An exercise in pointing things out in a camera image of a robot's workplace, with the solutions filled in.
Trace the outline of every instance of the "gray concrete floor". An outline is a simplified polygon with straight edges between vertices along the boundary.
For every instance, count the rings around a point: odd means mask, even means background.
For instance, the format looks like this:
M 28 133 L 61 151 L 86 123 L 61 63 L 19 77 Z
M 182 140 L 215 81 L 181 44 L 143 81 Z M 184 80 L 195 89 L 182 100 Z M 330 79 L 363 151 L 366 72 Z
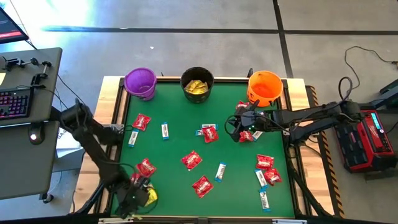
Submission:
M 217 77 L 245 77 L 249 68 L 270 70 L 286 77 L 277 34 L 162 34 L 44 32 L 45 26 L 276 29 L 272 0 L 13 0 L 38 48 L 63 48 L 60 76 L 95 110 L 102 78 L 125 75 L 149 67 L 160 75 L 179 76 L 192 66 L 206 67 Z M 398 30 L 396 0 L 279 0 L 285 29 L 290 30 Z M 17 22 L 10 4 L 5 10 Z M 317 89 L 321 103 L 338 101 L 337 84 L 354 75 L 344 63 L 344 51 L 353 45 L 374 49 L 386 60 L 398 60 L 397 35 L 287 35 L 295 78 Z M 28 50 L 25 42 L 0 45 L 0 52 Z M 380 88 L 395 80 L 398 70 L 369 52 L 348 54 L 361 79 L 351 99 L 373 99 Z M 74 96 L 59 82 L 62 100 Z M 388 118 L 392 125 L 397 118 Z M 392 222 L 398 220 L 398 178 L 365 182 L 347 173 L 329 135 L 347 218 Z M 52 186 L 59 173 L 53 174 Z M 77 171 L 64 172 L 54 189 L 56 201 L 42 204 L 37 195 L 0 201 L 0 220 L 67 214 Z

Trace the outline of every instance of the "wooden board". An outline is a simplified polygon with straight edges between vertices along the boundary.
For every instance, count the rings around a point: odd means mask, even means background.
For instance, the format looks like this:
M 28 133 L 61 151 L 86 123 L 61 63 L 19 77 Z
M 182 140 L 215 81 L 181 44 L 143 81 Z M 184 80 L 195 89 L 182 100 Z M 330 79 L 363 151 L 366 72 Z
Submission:
M 110 124 L 112 121 L 113 109 L 116 102 L 116 95 L 118 92 L 119 81 L 121 77 L 104 77 L 101 91 L 99 93 L 97 108 L 95 111 L 94 119 L 101 124 Z M 179 78 L 179 77 L 158 77 L 158 78 Z M 293 110 L 300 110 L 309 107 L 307 92 L 305 90 L 305 84 L 303 79 L 287 79 L 289 86 L 290 102 Z M 121 99 L 121 108 L 118 114 L 118 124 L 121 124 L 121 117 L 123 115 L 124 102 L 126 100 L 126 92 L 123 91 Z M 286 102 L 284 96 L 281 97 L 282 107 L 286 108 Z M 307 145 L 313 147 L 319 151 L 318 144 L 307 141 Z M 323 208 L 333 213 L 333 206 L 331 204 L 329 189 L 326 181 L 325 171 L 323 169 L 322 159 L 306 147 L 301 147 L 300 152 L 302 155 L 303 167 L 305 178 L 307 181 L 308 188 L 314 194 L 315 198 L 321 203 Z M 80 170 L 79 179 L 75 190 L 75 205 L 76 209 L 79 209 L 88 200 L 90 195 L 93 193 L 98 185 L 100 178 L 98 175 L 98 168 L 88 155 L 84 156 L 83 163 Z M 303 195 L 300 188 L 296 185 L 297 195 L 299 200 L 299 207 L 302 213 L 305 213 Z M 106 206 L 106 199 L 108 193 L 105 192 L 103 200 L 101 202 L 101 209 Z

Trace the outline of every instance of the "purple bucket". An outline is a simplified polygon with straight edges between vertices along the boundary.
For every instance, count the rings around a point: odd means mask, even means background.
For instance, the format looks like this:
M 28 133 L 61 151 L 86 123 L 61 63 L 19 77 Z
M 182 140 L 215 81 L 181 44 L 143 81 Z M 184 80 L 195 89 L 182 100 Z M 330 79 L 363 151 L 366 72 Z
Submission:
M 142 100 L 155 96 L 156 75 L 149 68 L 136 68 L 124 77 L 124 87 L 131 95 Z

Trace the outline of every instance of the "keyboard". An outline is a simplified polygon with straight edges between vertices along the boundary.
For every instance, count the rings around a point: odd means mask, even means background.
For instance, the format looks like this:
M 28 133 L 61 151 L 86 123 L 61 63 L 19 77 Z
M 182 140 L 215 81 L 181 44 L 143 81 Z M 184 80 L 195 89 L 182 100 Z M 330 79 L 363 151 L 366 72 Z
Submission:
M 0 90 L 0 121 L 29 117 L 33 88 Z

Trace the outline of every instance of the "black bucket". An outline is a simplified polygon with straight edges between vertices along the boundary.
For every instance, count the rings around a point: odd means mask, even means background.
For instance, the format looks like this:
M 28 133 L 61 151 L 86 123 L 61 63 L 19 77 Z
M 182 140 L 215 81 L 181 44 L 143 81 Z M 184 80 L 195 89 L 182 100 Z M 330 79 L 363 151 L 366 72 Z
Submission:
M 188 85 L 188 83 L 191 80 L 200 80 L 202 82 L 206 82 L 208 91 L 202 94 L 188 93 L 187 91 L 185 91 L 185 87 Z M 192 103 L 202 103 L 206 101 L 206 99 L 210 96 L 213 84 L 214 84 L 213 74 L 211 74 L 211 72 L 202 67 L 189 68 L 181 76 L 181 88 L 184 91 L 184 94 L 187 97 L 187 99 L 190 100 Z

